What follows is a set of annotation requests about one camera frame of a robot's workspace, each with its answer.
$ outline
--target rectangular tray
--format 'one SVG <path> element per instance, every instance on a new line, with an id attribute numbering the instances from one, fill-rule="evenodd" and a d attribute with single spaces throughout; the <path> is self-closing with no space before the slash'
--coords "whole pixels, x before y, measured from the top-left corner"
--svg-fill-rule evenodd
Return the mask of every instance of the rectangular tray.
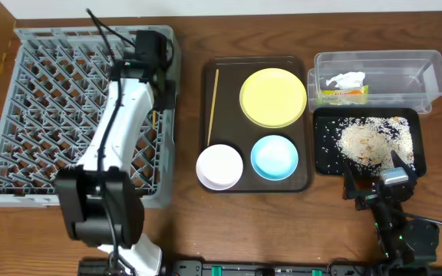
<path id="1" fill-rule="evenodd" d="M 169 26 L 114 26 L 134 40 L 136 30 L 153 30 L 173 41 L 167 72 L 180 90 L 181 51 Z M 0 121 L 0 207 L 59 205 L 53 180 L 72 167 L 91 142 L 107 102 L 111 61 L 95 27 L 16 29 L 21 47 Z M 108 34 L 117 58 L 134 49 Z M 175 110 L 152 113 L 143 122 L 130 167 L 132 182 L 147 191 L 147 208 L 171 202 Z"/>
<path id="2" fill-rule="evenodd" d="M 308 138 L 310 123 L 308 108 L 289 126 L 269 129 L 258 126 L 245 116 L 239 104 L 239 92 L 243 82 L 251 74 L 266 68 L 281 68 L 302 79 L 301 62 L 296 57 L 225 57 L 217 58 L 204 67 L 203 99 L 201 100 L 200 149 L 207 146 L 211 106 L 213 102 L 214 79 L 219 69 L 216 91 L 216 105 L 213 115 L 210 145 L 216 143 L 233 146 L 242 156 L 243 174 L 230 189 L 211 192 L 300 192 L 312 182 L 313 169 L 311 145 Z M 287 179 L 269 181 L 259 176 L 252 168 L 250 152 L 255 143 L 268 135 L 285 136 L 294 143 L 299 154 L 296 171 Z"/>
<path id="3" fill-rule="evenodd" d="M 342 107 L 342 108 L 318 108 L 313 113 L 313 140 L 315 141 L 315 166 L 318 173 L 330 176 L 342 174 L 340 152 L 331 139 L 323 139 L 324 135 L 336 135 L 332 121 L 343 117 L 403 117 L 407 119 L 411 131 L 412 146 L 414 152 L 414 167 L 417 176 L 423 176 L 426 171 L 426 157 L 422 145 L 421 122 L 417 112 L 411 108 L 370 108 L 370 107 Z M 371 171 L 358 171 L 351 161 L 351 172 L 356 178 L 371 178 Z"/>

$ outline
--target wooden table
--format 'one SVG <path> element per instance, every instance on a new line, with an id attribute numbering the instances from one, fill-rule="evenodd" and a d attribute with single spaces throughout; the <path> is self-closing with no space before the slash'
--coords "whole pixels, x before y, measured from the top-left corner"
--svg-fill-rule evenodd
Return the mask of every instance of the wooden table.
<path id="1" fill-rule="evenodd" d="M 212 18 L 121 18 L 110 25 L 171 25 L 183 49 L 173 203 L 147 210 L 145 232 L 166 256 L 212 261 L 326 264 L 332 258 L 373 261 L 382 255 L 371 212 L 341 199 L 342 178 L 316 176 L 290 195 L 214 195 L 195 174 L 203 65 L 213 57 L 293 54 L 306 70 L 323 51 L 437 49 L 442 12 L 277 15 Z M 88 20 L 20 21 L 18 27 L 90 25 Z M 0 84 L 0 117 L 18 39 L 12 39 Z M 421 117 L 427 175 L 408 212 L 442 220 L 442 98 Z M 84 256 L 104 256 L 71 241 L 59 208 L 0 209 L 0 275 L 75 275 Z M 442 227 L 437 264 L 442 265 Z"/>

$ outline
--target blue bowl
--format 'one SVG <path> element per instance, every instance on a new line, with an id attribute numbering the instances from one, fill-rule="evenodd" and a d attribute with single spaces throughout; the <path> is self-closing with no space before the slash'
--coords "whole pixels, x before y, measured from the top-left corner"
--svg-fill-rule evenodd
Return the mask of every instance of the blue bowl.
<path id="1" fill-rule="evenodd" d="M 291 141 L 282 136 L 265 136 L 253 146 L 250 161 L 259 176 L 279 181 L 296 170 L 298 151 Z"/>

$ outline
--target black tray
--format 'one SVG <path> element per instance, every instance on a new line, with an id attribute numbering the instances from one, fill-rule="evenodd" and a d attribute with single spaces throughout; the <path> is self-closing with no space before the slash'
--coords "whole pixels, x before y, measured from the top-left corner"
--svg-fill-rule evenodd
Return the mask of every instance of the black tray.
<path id="1" fill-rule="evenodd" d="M 318 108 L 313 113 L 313 132 L 315 141 L 315 165 L 317 172 L 323 175 L 340 176 L 342 174 L 340 152 L 332 139 L 323 139 L 323 136 L 336 136 L 337 131 L 333 121 L 345 117 L 403 117 L 407 119 L 414 152 L 414 167 L 417 176 L 423 176 L 426 171 L 426 157 L 422 145 L 421 123 L 415 110 L 410 108 Z M 356 178 L 370 178 L 371 170 L 358 171 L 357 166 L 351 161 L 351 172 Z"/>
<path id="2" fill-rule="evenodd" d="M 302 80 L 303 70 L 295 57 L 228 57 L 217 58 L 204 67 L 203 98 L 200 114 L 200 152 L 207 147 L 213 88 L 216 69 L 219 69 L 216 88 L 213 125 L 209 145 L 226 144 L 236 149 L 243 159 L 241 179 L 230 189 L 211 192 L 300 192 L 312 182 L 313 168 L 310 158 L 311 145 L 308 130 L 311 125 L 308 107 L 294 123 L 289 126 L 269 129 L 258 126 L 245 116 L 239 105 L 239 92 L 243 82 L 253 73 L 266 68 L 281 68 L 293 73 Z M 299 161 L 296 171 L 287 179 L 269 181 L 259 176 L 250 162 L 250 152 L 255 143 L 268 135 L 288 138 L 298 150 Z"/>

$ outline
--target yellow bowl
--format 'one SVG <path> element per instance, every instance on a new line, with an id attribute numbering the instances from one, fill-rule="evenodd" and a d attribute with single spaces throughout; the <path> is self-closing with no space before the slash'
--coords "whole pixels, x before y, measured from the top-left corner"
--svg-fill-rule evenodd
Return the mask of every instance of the yellow bowl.
<path id="1" fill-rule="evenodd" d="M 306 90 L 294 74 L 268 68 L 245 80 L 239 102 L 253 123 L 268 128 L 286 127 L 303 114 Z"/>

